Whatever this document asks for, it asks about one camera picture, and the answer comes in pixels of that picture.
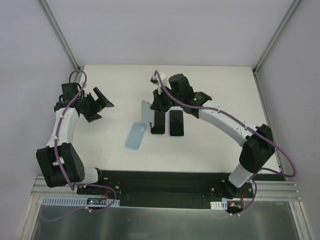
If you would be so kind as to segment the black phone case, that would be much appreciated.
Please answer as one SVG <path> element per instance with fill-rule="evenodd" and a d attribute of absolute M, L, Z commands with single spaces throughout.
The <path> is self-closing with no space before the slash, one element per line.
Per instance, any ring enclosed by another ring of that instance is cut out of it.
<path fill-rule="evenodd" d="M 150 129 L 153 135 L 163 135 L 165 133 L 166 115 L 165 113 L 156 111 L 154 113 L 154 125 Z"/>

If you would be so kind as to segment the light blue two-hole phone case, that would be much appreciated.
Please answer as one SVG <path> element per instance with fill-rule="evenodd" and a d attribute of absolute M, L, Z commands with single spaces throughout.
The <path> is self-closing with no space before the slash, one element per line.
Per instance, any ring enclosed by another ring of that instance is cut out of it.
<path fill-rule="evenodd" d="M 139 150 L 142 144 L 147 126 L 142 123 L 134 122 L 131 126 L 124 146 L 131 150 Z"/>

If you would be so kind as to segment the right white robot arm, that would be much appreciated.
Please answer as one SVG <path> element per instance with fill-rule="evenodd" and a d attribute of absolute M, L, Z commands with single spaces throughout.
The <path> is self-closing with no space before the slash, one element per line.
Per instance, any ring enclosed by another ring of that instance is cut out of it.
<path fill-rule="evenodd" d="M 166 113 L 180 107 L 189 115 L 212 124 L 231 137 L 242 148 L 239 163 L 228 178 L 215 186 L 215 193 L 227 199 L 237 197 L 244 184 L 257 174 L 275 153 L 273 134 L 266 124 L 254 126 L 239 120 L 202 91 L 194 91 L 182 73 L 169 77 L 166 86 L 162 74 L 155 71 L 150 82 L 157 86 L 153 91 L 151 109 Z"/>

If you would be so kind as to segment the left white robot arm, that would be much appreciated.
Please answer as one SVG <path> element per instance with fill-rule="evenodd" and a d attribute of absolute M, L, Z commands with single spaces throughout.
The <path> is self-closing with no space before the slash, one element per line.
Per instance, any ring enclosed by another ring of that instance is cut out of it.
<path fill-rule="evenodd" d="M 64 83 L 61 88 L 62 95 L 54 106 L 55 124 L 52 135 L 46 146 L 36 151 L 42 175 L 50 188 L 88 184 L 89 190 L 94 194 L 102 194 L 106 183 L 102 180 L 100 169 L 85 167 L 72 142 L 80 116 L 91 123 L 101 119 L 99 113 L 104 108 L 112 108 L 114 104 L 98 87 L 93 88 L 97 99 L 75 82 Z"/>

